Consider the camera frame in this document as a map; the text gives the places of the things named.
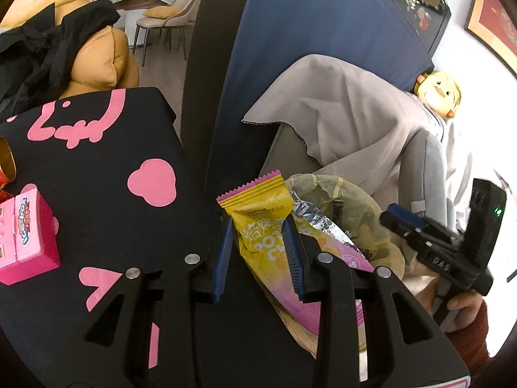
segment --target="human hand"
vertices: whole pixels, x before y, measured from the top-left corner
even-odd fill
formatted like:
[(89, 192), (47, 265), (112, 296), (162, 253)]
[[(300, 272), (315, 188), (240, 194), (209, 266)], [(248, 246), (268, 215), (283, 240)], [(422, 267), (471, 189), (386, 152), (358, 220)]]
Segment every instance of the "human hand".
[[(438, 287), (438, 279), (439, 278), (435, 278), (432, 280), (424, 290), (415, 296), (429, 315), (432, 314), (433, 301), (436, 294), (436, 288)], [(482, 304), (482, 296), (475, 291), (462, 292), (458, 296), (449, 300), (447, 303), (447, 309), (450, 311), (458, 310), (459, 312), (445, 332), (452, 333), (453, 331), (458, 331), (459, 329), (463, 329), (471, 325), (478, 316)]]

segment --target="pink heart pattern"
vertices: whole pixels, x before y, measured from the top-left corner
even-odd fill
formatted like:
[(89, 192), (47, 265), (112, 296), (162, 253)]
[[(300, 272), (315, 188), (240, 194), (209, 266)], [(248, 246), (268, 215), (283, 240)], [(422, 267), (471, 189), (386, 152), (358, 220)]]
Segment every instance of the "pink heart pattern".
[(128, 189), (154, 207), (165, 207), (176, 199), (176, 175), (163, 159), (147, 159), (128, 179)]
[[(106, 270), (104, 268), (84, 267), (79, 272), (79, 281), (85, 286), (96, 287), (89, 298), (86, 300), (86, 309), (91, 312), (100, 299), (108, 292), (109, 289), (121, 276), (121, 273)], [(160, 336), (160, 328), (153, 322), (151, 327), (151, 343), (149, 345), (149, 369), (158, 364), (158, 342)]]

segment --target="pink toy box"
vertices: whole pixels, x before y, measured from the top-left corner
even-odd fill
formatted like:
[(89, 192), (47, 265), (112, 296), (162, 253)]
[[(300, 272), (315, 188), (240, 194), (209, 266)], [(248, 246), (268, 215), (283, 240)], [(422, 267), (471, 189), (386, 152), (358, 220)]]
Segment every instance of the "pink toy box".
[(0, 204), (0, 281), (12, 285), (58, 268), (54, 219), (37, 188)]

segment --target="red sleeve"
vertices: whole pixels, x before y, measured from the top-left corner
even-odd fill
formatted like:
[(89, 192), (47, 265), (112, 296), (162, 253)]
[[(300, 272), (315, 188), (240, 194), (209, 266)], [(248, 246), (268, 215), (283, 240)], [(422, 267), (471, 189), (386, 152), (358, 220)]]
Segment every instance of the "red sleeve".
[(488, 315), (483, 302), (478, 316), (467, 328), (446, 334), (467, 365), (474, 380), (490, 364), (487, 350)]

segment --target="gold can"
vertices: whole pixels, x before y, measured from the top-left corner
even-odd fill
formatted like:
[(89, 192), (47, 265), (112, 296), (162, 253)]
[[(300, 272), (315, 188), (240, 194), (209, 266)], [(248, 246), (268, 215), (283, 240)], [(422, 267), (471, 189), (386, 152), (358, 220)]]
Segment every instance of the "gold can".
[(0, 136), (0, 189), (16, 179), (15, 159), (3, 136)]

